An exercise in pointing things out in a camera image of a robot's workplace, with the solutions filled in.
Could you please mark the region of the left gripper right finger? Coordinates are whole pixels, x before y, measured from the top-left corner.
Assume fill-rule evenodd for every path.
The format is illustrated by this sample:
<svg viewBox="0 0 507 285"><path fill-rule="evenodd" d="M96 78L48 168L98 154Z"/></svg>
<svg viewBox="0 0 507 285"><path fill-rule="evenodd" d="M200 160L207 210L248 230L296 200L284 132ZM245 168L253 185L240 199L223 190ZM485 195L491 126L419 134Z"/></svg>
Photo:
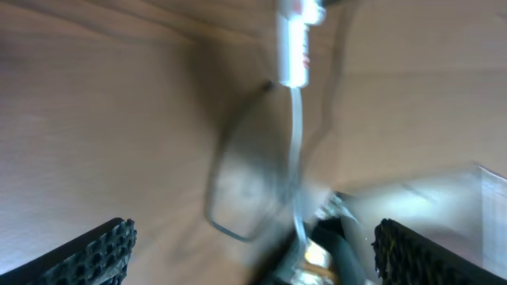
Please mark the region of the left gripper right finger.
<svg viewBox="0 0 507 285"><path fill-rule="evenodd" d="M392 219L375 228L375 270L383 285L506 285L506 280Z"/></svg>

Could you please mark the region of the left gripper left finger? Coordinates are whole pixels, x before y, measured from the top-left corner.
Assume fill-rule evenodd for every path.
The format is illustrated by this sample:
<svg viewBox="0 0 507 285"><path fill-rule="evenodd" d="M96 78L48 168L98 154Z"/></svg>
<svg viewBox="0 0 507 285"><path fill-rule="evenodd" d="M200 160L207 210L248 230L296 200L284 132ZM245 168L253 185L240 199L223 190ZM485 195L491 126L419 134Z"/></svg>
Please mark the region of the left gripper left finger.
<svg viewBox="0 0 507 285"><path fill-rule="evenodd" d="M137 240L135 222L113 218L1 275L5 285L121 285Z"/></svg>

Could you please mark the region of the Samsung Galaxy smartphone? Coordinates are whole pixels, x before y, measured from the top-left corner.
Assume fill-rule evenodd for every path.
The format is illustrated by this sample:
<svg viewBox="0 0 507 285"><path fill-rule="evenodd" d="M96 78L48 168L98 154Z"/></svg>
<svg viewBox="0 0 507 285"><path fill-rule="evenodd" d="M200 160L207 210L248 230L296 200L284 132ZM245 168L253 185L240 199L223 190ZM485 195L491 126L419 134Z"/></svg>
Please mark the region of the Samsung Galaxy smartphone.
<svg viewBox="0 0 507 285"><path fill-rule="evenodd" d="M347 184L338 188L358 221L349 232L375 277L374 229L393 219L494 273L506 276L506 176L478 164Z"/></svg>

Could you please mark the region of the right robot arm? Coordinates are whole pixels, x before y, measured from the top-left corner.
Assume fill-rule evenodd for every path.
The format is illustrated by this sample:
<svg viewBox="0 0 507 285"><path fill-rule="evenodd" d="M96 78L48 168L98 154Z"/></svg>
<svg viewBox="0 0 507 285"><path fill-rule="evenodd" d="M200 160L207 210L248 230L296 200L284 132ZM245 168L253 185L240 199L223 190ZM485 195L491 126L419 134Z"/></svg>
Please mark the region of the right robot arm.
<svg viewBox="0 0 507 285"><path fill-rule="evenodd" d="M254 271L249 285L374 284L368 275L368 238L350 210L353 197L335 192L306 224L307 247L286 237Z"/></svg>

